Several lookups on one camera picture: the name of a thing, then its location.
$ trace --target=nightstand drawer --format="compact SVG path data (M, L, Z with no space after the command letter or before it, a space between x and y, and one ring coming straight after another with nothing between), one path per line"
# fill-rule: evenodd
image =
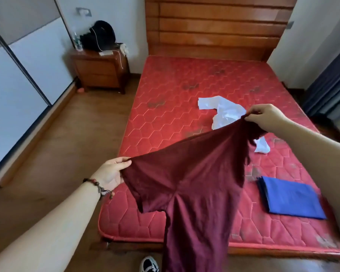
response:
M80 74L116 75L116 69L111 62L76 60L77 70Z
M113 75L82 75L81 81L86 86L89 87L111 87L111 88L119 88L120 84L118 83L118 79Z

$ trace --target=black backpack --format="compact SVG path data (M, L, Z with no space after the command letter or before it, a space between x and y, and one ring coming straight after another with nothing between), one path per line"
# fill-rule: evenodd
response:
M80 36L83 48L87 50L111 50L115 45L116 36L113 28L105 21L97 21L90 32Z

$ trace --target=blue folded shirt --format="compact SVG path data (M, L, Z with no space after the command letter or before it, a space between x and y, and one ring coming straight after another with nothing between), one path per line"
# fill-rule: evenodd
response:
M326 219L310 185L263 176L258 178L257 185L269 213Z

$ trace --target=bed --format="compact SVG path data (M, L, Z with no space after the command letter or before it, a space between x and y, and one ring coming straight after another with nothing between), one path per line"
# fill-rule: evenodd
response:
M272 103L317 131L265 63L296 0L145 1L150 56L120 156L142 155L210 131L216 110L199 110L199 97L220 95L246 109ZM224 30L231 34L220 33ZM340 259L340 234L326 200L288 145L271 133L265 137L271 151L252 153L251 164L245 167L228 253ZM261 175L310 184L328 219L267 214L255 182ZM112 199L103 201L98 221L102 241L93 248L161 251L165 221L163 212L139 213L135 199L121 184Z

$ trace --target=t-shirt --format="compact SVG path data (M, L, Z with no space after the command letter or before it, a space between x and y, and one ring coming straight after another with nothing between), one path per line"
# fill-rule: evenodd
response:
M249 162L264 131L241 118L132 158L122 176L140 212L164 211L163 272L219 272Z

